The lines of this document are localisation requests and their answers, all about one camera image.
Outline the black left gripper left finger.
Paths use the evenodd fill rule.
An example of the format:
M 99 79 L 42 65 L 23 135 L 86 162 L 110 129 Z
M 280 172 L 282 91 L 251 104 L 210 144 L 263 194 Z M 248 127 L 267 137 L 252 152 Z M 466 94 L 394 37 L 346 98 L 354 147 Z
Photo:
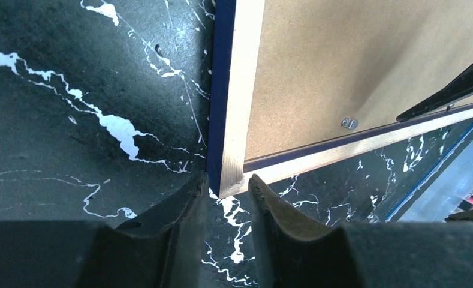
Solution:
M 209 177 L 116 228 L 101 221 L 0 221 L 0 287 L 197 287 Z

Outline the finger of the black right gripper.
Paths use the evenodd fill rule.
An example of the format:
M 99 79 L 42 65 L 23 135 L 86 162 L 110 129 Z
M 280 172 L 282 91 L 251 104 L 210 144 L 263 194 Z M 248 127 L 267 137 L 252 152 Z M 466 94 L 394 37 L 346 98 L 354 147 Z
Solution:
M 460 73 L 444 88 L 434 93 L 396 117 L 397 122 L 406 122 L 436 109 L 473 95 L 473 64 Z

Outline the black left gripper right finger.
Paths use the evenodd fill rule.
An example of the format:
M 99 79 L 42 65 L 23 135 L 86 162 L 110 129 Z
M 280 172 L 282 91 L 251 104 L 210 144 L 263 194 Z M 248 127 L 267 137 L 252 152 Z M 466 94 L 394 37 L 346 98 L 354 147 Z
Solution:
M 248 182 L 260 287 L 473 287 L 473 210 L 443 223 L 326 226 Z

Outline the brown fibreboard backing board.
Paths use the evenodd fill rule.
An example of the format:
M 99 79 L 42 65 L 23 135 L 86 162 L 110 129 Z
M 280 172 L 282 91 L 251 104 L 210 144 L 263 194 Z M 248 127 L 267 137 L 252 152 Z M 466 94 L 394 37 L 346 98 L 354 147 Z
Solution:
M 266 1 L 246 158 L 394 123 L 473 63 L 473 1 Z

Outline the wooden picture frame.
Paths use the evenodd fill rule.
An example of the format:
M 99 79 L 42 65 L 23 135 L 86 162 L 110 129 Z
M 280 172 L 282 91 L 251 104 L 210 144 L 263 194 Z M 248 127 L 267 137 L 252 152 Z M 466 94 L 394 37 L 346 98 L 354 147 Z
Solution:
M 274 183 L 473 118 L 472 95 L 406 122 L 349 130 L 344 136 L 247 159 L 265 3 L 216 2 L 207 169 L 219 197 L 246 192 L 253 175 Z

